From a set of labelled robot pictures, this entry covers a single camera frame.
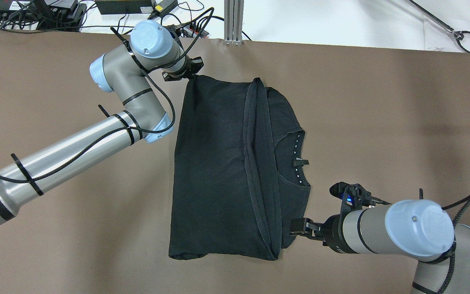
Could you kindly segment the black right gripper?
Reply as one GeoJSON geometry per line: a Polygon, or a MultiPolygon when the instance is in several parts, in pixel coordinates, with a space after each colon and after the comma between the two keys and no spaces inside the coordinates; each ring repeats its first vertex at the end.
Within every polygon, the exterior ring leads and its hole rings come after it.
{"type": "Polygon", "coordinates": [[[292,219],[290,222],[291,236],[304,236],[308,239],[324,239],[323,245],[331,250],[345,254],[347,245],[339,235],[340,215],[330,216],[323,224],[311,219],[292,219]]]}

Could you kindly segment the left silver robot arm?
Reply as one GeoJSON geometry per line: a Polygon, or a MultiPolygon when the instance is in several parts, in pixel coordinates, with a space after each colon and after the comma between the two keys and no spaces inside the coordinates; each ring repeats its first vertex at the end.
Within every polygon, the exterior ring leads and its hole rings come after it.
{"type": "Polygon", "coordinates": [[[0,225],[15,218],[23,205],[121,150],[145,140],[153,143],[172,132],[175,107],[149,73],[162,69],[165,81],[192,78],[203,67],[190,58],[178,37],[153,20],[132,28],[129,38],[115,28],[121,44],[89,67],[104,92],[114,92],[124,109],[0,170],[0,225]],[[167,112],[154,93],[167,99],[167,112]]]}

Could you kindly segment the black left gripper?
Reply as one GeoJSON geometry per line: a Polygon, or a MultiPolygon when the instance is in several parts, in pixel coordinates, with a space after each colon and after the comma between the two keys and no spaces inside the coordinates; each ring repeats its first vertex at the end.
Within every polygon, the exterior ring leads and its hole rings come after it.
{"type": "Polygon", "coordinates": [[[181,61],[178,61],[176,65],[168,68],[170,72],[163,72],[162,76],[166,82],[179,81],[183,78],[192,78],[202,69],[203,66],[204,62],[201,57],[184,57],[181,61]]]}

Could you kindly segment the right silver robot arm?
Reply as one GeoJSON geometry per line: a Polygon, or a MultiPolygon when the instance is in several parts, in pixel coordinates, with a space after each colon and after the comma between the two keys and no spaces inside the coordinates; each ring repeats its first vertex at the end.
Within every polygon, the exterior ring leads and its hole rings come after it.
{"type": "Polygon", "coordinates": [[[294,219],[290,234],[341,254],[401,255],[417,260],[412,294],[470,294],[470,227],[431,200],[358,209],[351,198],[323,223],[294,219]]]}

